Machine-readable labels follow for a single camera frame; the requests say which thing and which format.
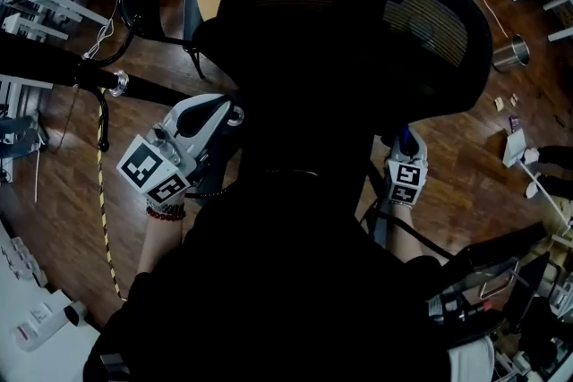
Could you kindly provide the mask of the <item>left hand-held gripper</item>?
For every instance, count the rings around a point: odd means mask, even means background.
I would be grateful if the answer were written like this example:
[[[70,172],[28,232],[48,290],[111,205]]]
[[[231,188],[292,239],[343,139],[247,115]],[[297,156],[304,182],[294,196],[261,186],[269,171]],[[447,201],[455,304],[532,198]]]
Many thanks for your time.
[[[153,204],[173,202],[191,187],[195,158],[227,123],[232,98],[203,94],[178,102],[162,124],[137,135],[116,166],[121,176]],[[191,138],[186,150],[175,137]]]

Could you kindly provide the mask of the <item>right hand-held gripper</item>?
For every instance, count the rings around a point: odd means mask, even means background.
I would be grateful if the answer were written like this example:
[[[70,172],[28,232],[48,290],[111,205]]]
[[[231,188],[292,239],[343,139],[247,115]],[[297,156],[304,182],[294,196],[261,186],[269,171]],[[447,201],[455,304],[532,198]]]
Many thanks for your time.
[[[426,182],[428,149],[419,133],[411,129],[412,139],[417,145],[413,156],[414,163],[407,164],[402,153],[404,135],[397,134],[390,145],[385,165],[386,199],[388,201],[412,207],[418,200]]]

